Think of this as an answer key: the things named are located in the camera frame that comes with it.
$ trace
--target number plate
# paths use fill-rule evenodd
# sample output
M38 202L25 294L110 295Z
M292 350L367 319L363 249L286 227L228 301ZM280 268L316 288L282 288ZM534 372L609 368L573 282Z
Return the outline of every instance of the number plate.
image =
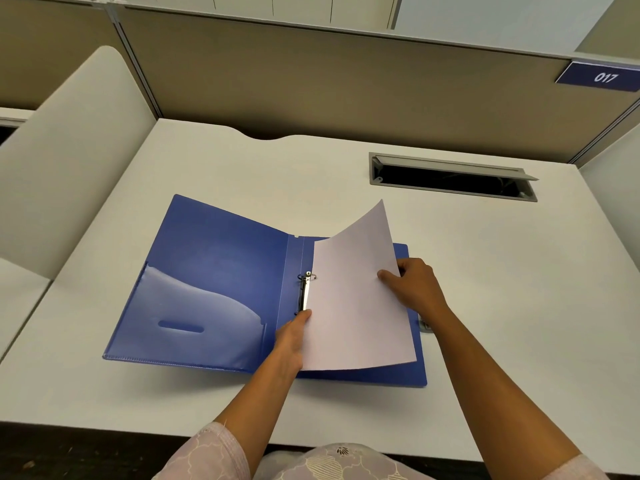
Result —
M556 83L634 93L640 89L640 68L571 62L556 79Z

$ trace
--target finger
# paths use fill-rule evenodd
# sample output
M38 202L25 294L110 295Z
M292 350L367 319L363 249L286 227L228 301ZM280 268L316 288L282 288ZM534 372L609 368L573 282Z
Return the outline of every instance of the finger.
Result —
M381 269L378 272L378 278L382 281L386 286L391 288L391 290L395 290L402 278L399 278L395 274L387 271L386 269Z
M309 320L310 316L311 310L302 310L296 315L296 317L293 319L293 322L304 325L305 323L307 323L307 320Z

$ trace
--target desk surface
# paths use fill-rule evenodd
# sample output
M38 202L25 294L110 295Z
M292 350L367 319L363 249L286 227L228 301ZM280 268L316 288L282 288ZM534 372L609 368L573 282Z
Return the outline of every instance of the desk surface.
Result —
M524 167L539 202L369 184L370 151ZM640 473L640 273L574 166L160 120L0 365L0 420L191 435L247 380L101 359L174 193L332 235L384 198L498 363L607 471ZM433 336L424 389L299 380L273 443L480 459Z
M0 357L27 320L49 280L0 258Z

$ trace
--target sheet of paper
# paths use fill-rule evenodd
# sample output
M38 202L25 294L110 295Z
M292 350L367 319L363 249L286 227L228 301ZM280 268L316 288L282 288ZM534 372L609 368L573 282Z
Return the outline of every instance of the sheet of paper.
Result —
M399 275L382 201L341 233L315 243L303 370L416 360L407 311L379 281L379 269Z

